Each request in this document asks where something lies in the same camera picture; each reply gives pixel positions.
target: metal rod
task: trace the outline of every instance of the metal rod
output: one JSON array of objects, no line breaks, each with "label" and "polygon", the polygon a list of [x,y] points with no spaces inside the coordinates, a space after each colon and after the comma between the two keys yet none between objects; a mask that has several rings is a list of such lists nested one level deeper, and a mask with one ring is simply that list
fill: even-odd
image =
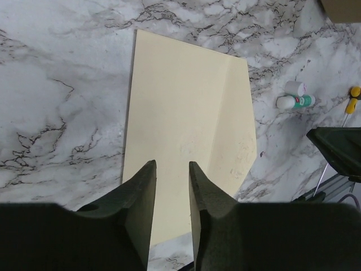
[{"label": "metal rod", "polygon": [[[342,127],[345,127],[346,122],[347,122],[347,118],[349,117],[349,115],[350,115],[350,114],[346,114],[346,118],[345,118],[344,123],[342,124]],[[326,166],[325,166],[325,168],[323,169],[323,172],[322,172],[322,174],[321,174],[321,177],[320,177],[320,179],[319,179],[319,181],[318,181],[318,183],[317,183],[317,186],[316,186],[316,189],[315,189],[315,192],[314,192],[314,196],[316,195],[317,190],[318,190],[318,187],[320,186],[320,184],[321,184],[321,182],[322,182],[322,178],[323,178],[323,176],[324,176],[325,173],[326,173],[326,169],[328,168],[328,165],[329,165],[329,164],[327,163]]]}]

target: wire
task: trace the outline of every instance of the wire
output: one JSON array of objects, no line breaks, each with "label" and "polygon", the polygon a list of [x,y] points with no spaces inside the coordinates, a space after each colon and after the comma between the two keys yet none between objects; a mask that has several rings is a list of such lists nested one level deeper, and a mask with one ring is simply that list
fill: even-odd
[{"label": "wire", "polygon": [[356,196],[354,194],[346,194],[346,195],[344,195],[337,203],[341,203],[347,198],[352,198],[354,200],[355,204],[356,204],[357,209],[361,211],[359,200],[356,198]]}]

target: folded paper flap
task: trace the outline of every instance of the folded paper flap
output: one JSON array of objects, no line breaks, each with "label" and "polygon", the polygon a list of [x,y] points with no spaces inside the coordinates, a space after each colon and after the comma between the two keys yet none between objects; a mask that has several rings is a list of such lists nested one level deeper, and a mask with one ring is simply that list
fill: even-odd
[{"label": "folded paper flap", "polygon": [[[126,138],[124,180],[148,160],[158,165],[151,244],[190,231],[189,161],[234,194],[244,177],[231,169],[245,176],[256,156],[246,61],[139,30]],[[238,142],[249,146],[244,168]]]}]

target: white marble table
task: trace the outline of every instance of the white marble table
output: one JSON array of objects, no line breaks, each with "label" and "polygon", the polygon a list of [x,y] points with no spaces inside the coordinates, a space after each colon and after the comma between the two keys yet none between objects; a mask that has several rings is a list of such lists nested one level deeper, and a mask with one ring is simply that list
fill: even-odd
[{"label": "white marble table", "polygon": [[[347,90],[361,84],[359,25],[333,25],[316,0],[2,0],[1,202],[76,209],[120,184],[135,29],[247,59],[259,156],[239,201],[289,201],[315,186],[325,161],[305,134],[341,125]],[[317,104],[275,108],[288,80]],[[189,235],[159,245],[150,269],[191,254]]]}]

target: black object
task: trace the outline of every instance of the black object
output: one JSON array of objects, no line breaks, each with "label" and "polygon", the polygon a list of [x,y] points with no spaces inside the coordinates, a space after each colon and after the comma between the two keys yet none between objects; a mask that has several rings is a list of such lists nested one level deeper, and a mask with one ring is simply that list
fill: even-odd
[{"label": "black object", "polygon": [[147,270],[156,163],[98,200],[0,204],[0,270]]},{"label": "black object", "polygon": [[361,182],[361,128],[319,127],[307,137],[340,175]]},{"label": "black object", "polygon": [[[361,270],[355,208],[238,203],[195,162],[189,181],[195,262],[181,270]],[[151,161],[78,212],[56,204],[0,204],[0,270],[146,270],[155,187]]]}]

